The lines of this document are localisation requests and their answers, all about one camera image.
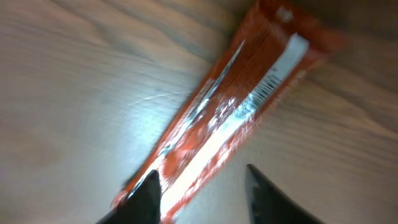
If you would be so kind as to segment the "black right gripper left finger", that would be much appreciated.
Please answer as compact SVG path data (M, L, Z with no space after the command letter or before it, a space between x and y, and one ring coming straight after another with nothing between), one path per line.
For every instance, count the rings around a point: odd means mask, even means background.
M159 173L152 170L132 196L96 224L159 224L160 200Z

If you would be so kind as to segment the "orange-red snack bar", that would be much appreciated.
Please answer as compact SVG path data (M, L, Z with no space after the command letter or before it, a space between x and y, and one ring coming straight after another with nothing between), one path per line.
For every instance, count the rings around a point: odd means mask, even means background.
M114 208L156 170L160 223L173 223L262 117L343 42L337 30L290 2L256 1L228 49L114 199Z

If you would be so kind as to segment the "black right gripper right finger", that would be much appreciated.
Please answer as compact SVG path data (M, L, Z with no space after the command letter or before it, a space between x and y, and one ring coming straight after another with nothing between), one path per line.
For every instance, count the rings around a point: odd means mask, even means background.
M321 224L291 200L255 165L246 166L246 198L252 224Z

